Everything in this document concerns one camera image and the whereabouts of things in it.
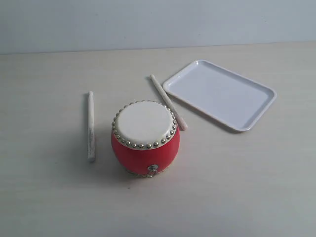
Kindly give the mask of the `white drumstick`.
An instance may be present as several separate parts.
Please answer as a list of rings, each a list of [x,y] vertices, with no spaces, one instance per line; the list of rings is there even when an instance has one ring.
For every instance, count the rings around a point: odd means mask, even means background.
[[[94,93],[88,92],[88,148],[87,160],[94,162],[95,155],[95,122],[94,122]]]
[[[162,88],[161,84],[157,81],[157,79],[155,78],[154,75],[150,75],[149,76],[150,80],[153,82],[155,88],[157,89],[157,91],[159,92],[160,96],[162,97],[162,99],[164,100],[164,102],[166,103],[166,105],[168,106],[168,108],[174,113],[175,119],[177,120],[180,128],[184,131],[186,129],[188,129],[188,126],[186,124],[186,122],[184,121],[184,119],[180,116],[180,114],[177,112],[177,110],[175,109],[175,107],[173,106],[173,103],[171,102],[171,100],[169,99],[168,95],[166,94],[166,92],[164,91],[164,89]]]

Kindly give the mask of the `small red drum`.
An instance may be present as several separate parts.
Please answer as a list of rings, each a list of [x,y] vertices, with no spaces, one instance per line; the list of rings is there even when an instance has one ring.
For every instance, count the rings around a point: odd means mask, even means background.
[[[172,164],[179,150],[180,131],[174,112],[156,101],[125,105],[113,119],[111,145],[128,172],[156,176]]]

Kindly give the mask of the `white plastic tray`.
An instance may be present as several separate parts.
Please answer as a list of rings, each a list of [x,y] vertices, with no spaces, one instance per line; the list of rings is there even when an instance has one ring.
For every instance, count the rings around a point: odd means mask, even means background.
[[[169,95],[237,131],[249,131],[277,93],[206,60],[195,60],[163,83]]]

